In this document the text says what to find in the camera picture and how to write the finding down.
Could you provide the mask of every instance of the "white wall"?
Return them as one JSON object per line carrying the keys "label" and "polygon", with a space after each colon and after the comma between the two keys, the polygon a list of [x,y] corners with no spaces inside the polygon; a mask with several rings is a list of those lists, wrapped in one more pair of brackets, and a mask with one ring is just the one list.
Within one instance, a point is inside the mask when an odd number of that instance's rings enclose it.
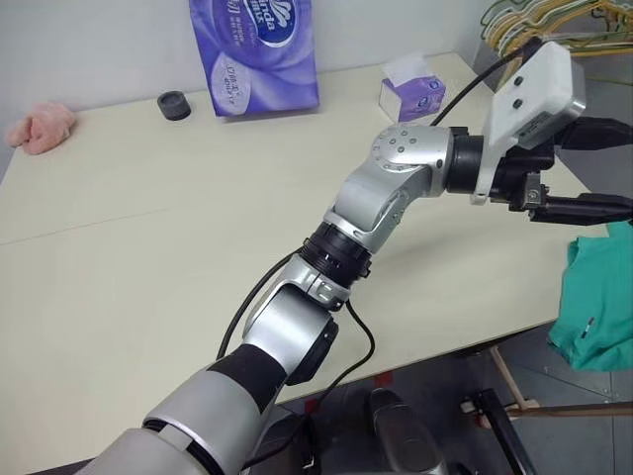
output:
{"label": "white wall", "polygon": [[[472,61],[492,0],[313,0],[319,70],[421,49]],[[206,87],[187,0],[0,1],[0,130],[39,101],[86,109]],[[3,163],[12,151],[0,147]]]}

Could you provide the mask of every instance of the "black cap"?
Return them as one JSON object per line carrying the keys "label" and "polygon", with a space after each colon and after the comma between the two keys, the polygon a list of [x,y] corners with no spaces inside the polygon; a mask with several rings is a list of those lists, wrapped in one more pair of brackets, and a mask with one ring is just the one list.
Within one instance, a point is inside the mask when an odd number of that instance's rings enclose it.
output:
{"label": "black cap", "polygon": [[180,91],[169,91],[158,97],[158,107],[165,119],[180,121],[191,114],[191,108]]}

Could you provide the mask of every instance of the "table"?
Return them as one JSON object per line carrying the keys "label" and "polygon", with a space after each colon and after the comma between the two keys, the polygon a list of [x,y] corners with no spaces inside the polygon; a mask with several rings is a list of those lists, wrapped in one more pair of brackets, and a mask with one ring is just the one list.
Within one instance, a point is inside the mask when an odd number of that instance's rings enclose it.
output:
{"label": "table", "polygon": [[[430,65],[449,99],[474,77],[455,53]],[[389,124],[381,78],[376,66],[323,74],[319,112],[286,117],[219,120],[207,92],[177,123],[153,100],[91,110],[46,155],[16,151],[0,188],[2,473],[96,455],[214,359],[246,292],[316,228]],[[480,132],[491,97],[478,86],[444,125]],[[561,164],[544,182],[585,191]],[[354,286],[377,350],[349,380],[555,319],[567,242],[602,233],[461,195],[414,203]],[[315,379],[281,401],[365,353],[349,316],[336,320]]]}

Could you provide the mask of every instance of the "small tissue box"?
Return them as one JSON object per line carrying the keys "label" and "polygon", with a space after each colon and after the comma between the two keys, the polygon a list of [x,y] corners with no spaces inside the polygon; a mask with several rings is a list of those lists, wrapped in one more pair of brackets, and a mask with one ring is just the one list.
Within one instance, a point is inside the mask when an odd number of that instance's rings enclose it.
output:
{"label": "small tissue box", "polygon": [[439,111],[446,86],[429,69],[422,53],[400,57],[383,66],[386,79],[380,106],[394,122],[409,122]]}
{"label": "small tissue box", "polygon": [[394,122],[410,122],[439,111],[446,93],[446,86],[436,76],[413,79],[401,86],[394,86],[383,79],[380,106]]}

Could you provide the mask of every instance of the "wooden stick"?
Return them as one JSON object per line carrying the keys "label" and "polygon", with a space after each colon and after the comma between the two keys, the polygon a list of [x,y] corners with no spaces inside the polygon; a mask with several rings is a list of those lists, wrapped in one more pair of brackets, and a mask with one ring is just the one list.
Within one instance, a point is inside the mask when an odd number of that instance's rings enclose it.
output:
{"label": "wooden stick", "polygon": [[633,401],[611,404],[584,404],[578,406],[556,406],[553,408],[508,409],[514,418],[587,418],[605,416],[633,416]]}
{"label": "wooden stick", "polygon": [[503,378],[503,381],[505,381],[505,384],[507,385],[507,389],[510,390],[512,397],[514,398],[514,401],[518,405],[519,411],[525,411],[529,409],[529,406],[527,405],[527,403],[525,402],[525,399],[523,398],[523,395],[521,394],[521,390],[518,389],[518,385],[516,384],[516,381],[514,381],[514,378],[512,377],[512,373],[510,373],[510,370],[505,365],[505,361],[503,361],[503,357],[501,356],[501,353],[498,352],[498,346],[493,346],[491,348],[491,355],[493,356],[493,360],[495,361],[495,364],[497,365],[498,372],[501,373],[501,377]]}

